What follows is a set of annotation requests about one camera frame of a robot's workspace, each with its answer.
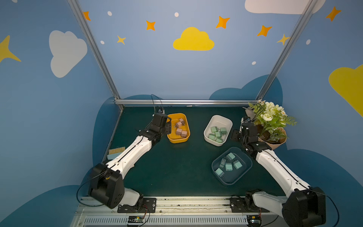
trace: table surface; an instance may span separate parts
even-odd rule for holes
[[[117,126],[111,149],[128,147],[151,120],[153,107],[126,107]],[[166,114],[184,113],[191,135],[184,143],[171,143],[166,136],[144,154],[127,173],[124,185],[145,196],[230,196],[245,195],[253,189],[285,195],[281,187],[260,164],[252,168],[234,185],[225,186],[212,172],[211,164],[230,147],[240,143],[227,141],[220,147],[204,140],[203,131],[213,115],[221,115],[238,129],[245,115],[242,107],[165,107]]]

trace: flower bouquet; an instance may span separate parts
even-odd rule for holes
[[[273,102],[259,100],[258,103],[248,104],[255,113],[252,119],[257,126],[260,141],[265,141],[272,149],[286,142],[287,136],[284,127],[296,125],[294,117],[288,116],[282,106]]]

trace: blue wall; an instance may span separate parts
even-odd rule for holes
[[[0,21],[0,43],[10,36],[21,60],[0,62],[0,226],[68,226],[119,109],[89,48],[65,77],[51,70],[52,31],[85,40],[67,0],[3,0]]]
[[[240,0],[79,2],[122,98],[209,99],[219,89],[240,89],[271,71],[283,48],[277,41],[300,16],[251,13]],[[219,16],[230,18],[226,29],[216,28]],[[146,21],[155,21],[155,31],[146,30]],[[266,37],[257,36],[262,25],[272,27]],[[213,49],[174,49],[188,27],[207,32]]]
[[[331,21],[326,16],[333,7],[341,12]],[[298,122],[286,128],[287,146],[279,147],[277,154],[302,179],[332,197],[342,227],[361,226],[363,221],[363,118],[331,87],[329,76],[337,68],[363,64],[362,8],[360,0],[326,0],[277,76],[282,105]],[[327,201],[324,226],[332,226],[336,218]]]

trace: aluminum frame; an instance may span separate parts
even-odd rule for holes
[[[115,82],[113,81],[111,74],[106,66],[106,63],[101,55],[100,50],[98,49],[98,46],[96,44],[96,41],[94,39],[94,36],[91,32],[90,27],[88,26],[88,23],[83,15],[83,11],[81,8],[81,5],[79,4],[78,0],[68,0],[68,3],[78,21],[79,26],[81,27],[83,34],[86,37],[86,40],[98,62],[98,65],[107,81],[107,84],[110,87],[110,90],[115,97],[115,99],[121,99],[120,94],[117,91]]]
[[[308,23],[310,17],[313,14],[313,9],[316,5],[318,0],[310,0],[304,9],[302,15],[300,16],[298,22],[296,23],[296,26],[294,27],[290,38],[287,40],[287,44],[282,49],[274,67],[272,68],[270,74],[268,75],[266,81],[264,82],[262,88],[260,89],[260,92],[258,93],[256,100],[263,99],[267,90],[270,88],[273,80],[277,76],[278,72],[280,71],[282,65],[284,64],[285,60],[287,59],[289,53],[291,52],[292,48],[294,47],[297,39],[299,38],[300,34],[304,30],[306,24]],[[106,66],[106,63],[102,57],[102,54],[96,44],[96,41],[94,39],[94,36],[92,35],[91,29],[86,21],[86,19],[83,16],[83,11],[81,8],[81,5],[79,4],[78,0],[68,0],[68,3],[87,39],[87,42],[100,66],[100,69],[102,73],[104,74],[104,77],[107,81],[107,84],[110,87],[110,90],[112,91],[113,96],[115,97],[115,103],[117,105],[123,105],[123,104],[152,104],[152,100],[123,100],[121,99],[117,87],[112,79],[112,76]],[[211,102],[210,100],[163,100],[163,103],[165,104],[186,104],[186,105],[247,105],[248,102],[256,102],[256,100],[213,100],[214,102]]]
[[[296,41],[299,39],[306,24],[308,23],[309,19],[313,15],[313,9],[317,2],[318,2],[318,0],[310,0],[308,2],[308,4],[306,5],[302,15],[300,16],[293,31],[291,32],[290,38],[287,40],[287,44],[282,49],[280,56],[278,57],[274,67],[272,68],[270,74],[268,75],[265,83],[262,85],[262,88],[256,97],[257,100],[264,98],[267,90],[270,88],[272,82],[274,81],[275,77],[277,76],[278,72],[280,71],[282,65],[285,63],[285,60],[287,59],[291,50],[293,49]]]
[[[146,196],[145,198],[156,198],[155,213],[151,214],[151,218],[163,217],[195,217],[195,218],[245,218],[246,215],[259,215],[256,213],[232,213],[230,207],[230,196]],[[92,197],[82,197],[81,200],[89,205],[98,205],[99,202]],[[142,216],[142,213],[117,213],[117,207],[109,209],[106,206],[100,207],[87,207],[82,204],[78,205],[77,211],[71,223],[71,227],[88,226],[87,219],[97,219],[101,222],[95,223],[98,227],[115,224],[110,223],[109,219],[123,218],[122,223],[116,224],[117,226],[125,226],[126,218],[130,215]],[[275,218],[274,213],[262,213],[264,217]],[[155,225],[157,223],[150,223],[145,225]],[[179,223],[163,223],[163,225],[195,225],[193,222],[179,222]],[[198,224],[217,224],[219,225],[233,225],[237,223],[221,222],[221,223],[198,223]]]

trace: mounting plate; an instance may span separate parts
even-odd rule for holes
[[[231,210],[232,213],[259,213],[260,210],[247,210],[245,208],[245,201],[243,198],[231,198]],[[269,210],[261,208],[262,213],[269,213]]]
[[[145,204],[149,213],[155,213],[156,207],[156,198],[143,198],[143,203]],[[118,206],[117,212],[118,213],[145,213],[145,208],[142,207],[141,210],[138,210],[140,207],[133,207],[129,205]]]

